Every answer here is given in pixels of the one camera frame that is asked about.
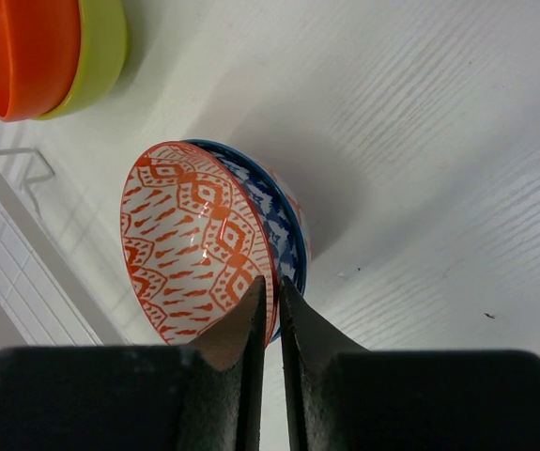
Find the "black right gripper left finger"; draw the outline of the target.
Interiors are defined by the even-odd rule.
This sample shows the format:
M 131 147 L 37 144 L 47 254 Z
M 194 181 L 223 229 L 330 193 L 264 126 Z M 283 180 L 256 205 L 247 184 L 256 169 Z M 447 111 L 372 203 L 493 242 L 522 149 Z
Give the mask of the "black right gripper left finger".
M 0 450 L 256 450 L 266 289 L 178 346 L 0 350 Z

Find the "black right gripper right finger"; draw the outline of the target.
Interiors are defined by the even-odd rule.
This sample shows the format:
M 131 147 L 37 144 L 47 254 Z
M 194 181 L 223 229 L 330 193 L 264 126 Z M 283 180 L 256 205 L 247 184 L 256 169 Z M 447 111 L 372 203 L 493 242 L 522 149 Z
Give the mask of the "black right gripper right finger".
M 368 350 L 280 283 L 294 450 L 540 450 L 540 357 Z

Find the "red rimmed patterned bowl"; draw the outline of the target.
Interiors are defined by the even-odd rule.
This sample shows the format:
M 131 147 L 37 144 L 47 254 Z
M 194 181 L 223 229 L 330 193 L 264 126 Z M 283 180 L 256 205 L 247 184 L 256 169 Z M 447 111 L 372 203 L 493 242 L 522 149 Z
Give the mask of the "red rimmed patterned bowl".
M 301 204 L 273 170 L 221 143 L 147 149 L 124 184 L 120 230 L 133 291 L 169 345 L 219 321 L 256 277 L 265 281 L 273 341 L 280 279 L 306 286 L 311 249 Z

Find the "dark blue triangle bowl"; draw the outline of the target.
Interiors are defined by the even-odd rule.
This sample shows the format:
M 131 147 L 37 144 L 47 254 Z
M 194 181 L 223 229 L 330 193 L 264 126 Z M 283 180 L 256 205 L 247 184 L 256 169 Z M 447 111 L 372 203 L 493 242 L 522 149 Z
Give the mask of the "dark blue triangle bowl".
M 174 188 L 174 255 L 170 285 L 189 303 L 190 325 L 175 334 L 202 334 L 232 310 L 253 279 L 265 278 L 266 340 L 276 339 L 277 279 L 304 288 L 309 260 L 304 221 L 275 173 L 221 143 L 177 141 L 184 169 Z

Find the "orange bowl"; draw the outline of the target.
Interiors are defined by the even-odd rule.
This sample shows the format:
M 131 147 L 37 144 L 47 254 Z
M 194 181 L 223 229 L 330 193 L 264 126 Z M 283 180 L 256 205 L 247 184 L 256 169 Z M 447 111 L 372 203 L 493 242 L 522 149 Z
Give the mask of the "orange bowl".
M 0 1 L 0 119 L 38 117 L 64 100 L 80 40 L 76 1 Z

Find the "lime green bowl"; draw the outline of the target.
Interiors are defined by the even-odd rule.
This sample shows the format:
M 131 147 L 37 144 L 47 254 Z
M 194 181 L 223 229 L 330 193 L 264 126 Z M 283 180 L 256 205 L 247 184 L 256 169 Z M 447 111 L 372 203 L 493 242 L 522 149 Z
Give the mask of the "lime green bowl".
M 102 99 L 116 84 L 127 59 L 130 36 L 122 3 L 92 0 L 78 6 L 81 44 L 72 84 L 64 100 L 38 120 L 74 114 Z

